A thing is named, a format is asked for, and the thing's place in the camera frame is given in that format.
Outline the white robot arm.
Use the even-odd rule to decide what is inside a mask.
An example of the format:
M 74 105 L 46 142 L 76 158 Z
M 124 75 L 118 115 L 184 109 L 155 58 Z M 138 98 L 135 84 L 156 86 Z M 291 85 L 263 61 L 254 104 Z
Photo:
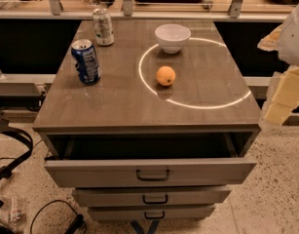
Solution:
M 262 38 L 257 47 L 277 51 L 279 59 L 289 64 L 263 117 L 265 122 L 282 125 L 299 106 L 299 3 L 283 24 Z

